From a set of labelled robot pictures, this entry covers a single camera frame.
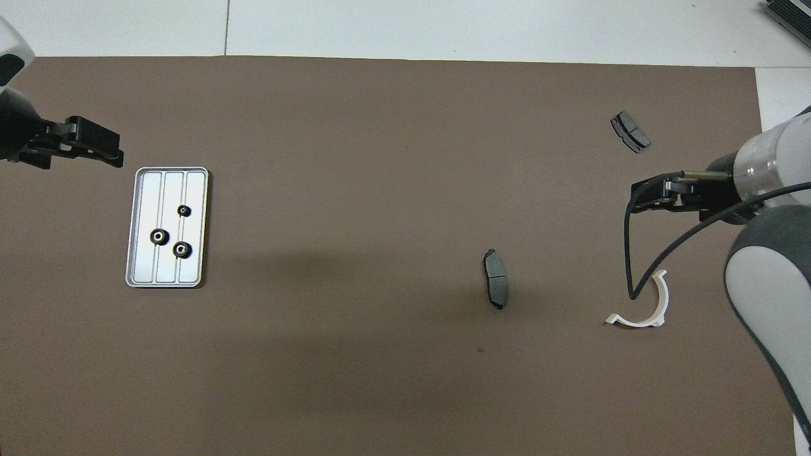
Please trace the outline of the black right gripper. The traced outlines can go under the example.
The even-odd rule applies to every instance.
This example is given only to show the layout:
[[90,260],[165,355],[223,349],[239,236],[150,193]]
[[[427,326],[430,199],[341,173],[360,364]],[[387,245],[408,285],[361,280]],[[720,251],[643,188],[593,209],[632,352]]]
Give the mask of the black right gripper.
[[642,213],[651,210],[680,211],[680,197],[667,190],[666,182],[682,179],[689,190],[681,194],[681,204],[687,212],[698,212],[699,220],[706,220],[712,215],[727,210],[733,205],[741,204],[738,188],[733,178],[734,162],[737,153],[727,154],[713,161],[705,172],[724,173],[727,178],[698,178],[697,172],[669,172],[652,176],[631,185],[631,197],[636,198],[631,204],[631,213]]

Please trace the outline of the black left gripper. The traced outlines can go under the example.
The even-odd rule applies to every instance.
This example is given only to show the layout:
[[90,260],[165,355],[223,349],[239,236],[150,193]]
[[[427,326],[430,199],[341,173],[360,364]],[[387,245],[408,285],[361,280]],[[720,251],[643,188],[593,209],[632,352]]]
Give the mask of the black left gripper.
[[53,139],[57,122],[41,117],[22,92],[8,87],[1,95],[1,158],[49,170],[52,156],[96,160],[124,167],[120,136],[82,116],[64,121],[64,144]]

